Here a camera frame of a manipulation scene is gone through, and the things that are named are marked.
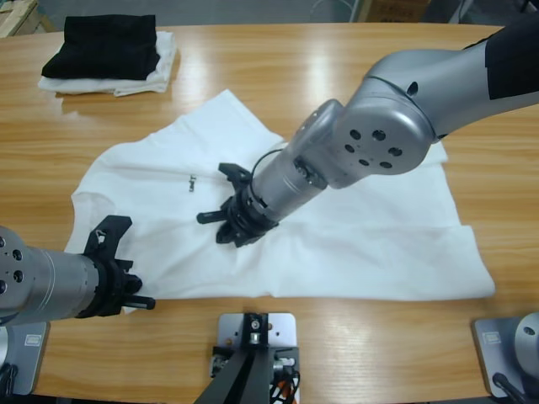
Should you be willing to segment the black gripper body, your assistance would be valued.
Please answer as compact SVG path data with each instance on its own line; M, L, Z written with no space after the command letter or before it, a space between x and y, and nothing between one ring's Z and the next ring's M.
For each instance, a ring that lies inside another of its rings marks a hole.
M125 292L125 275L118 269L119 259L104 260L91 257L98 272L98 284L93 290L93 299L78 313L77 318L94 316L116 316L123 307L153 310L156 301L151 297L128 295Z
M200 212L196 220L201 225L211 223L232 225L238 234L264 235L278 226L277 221L269 219L255 209L254 202L245 189L229 197L218 210Z

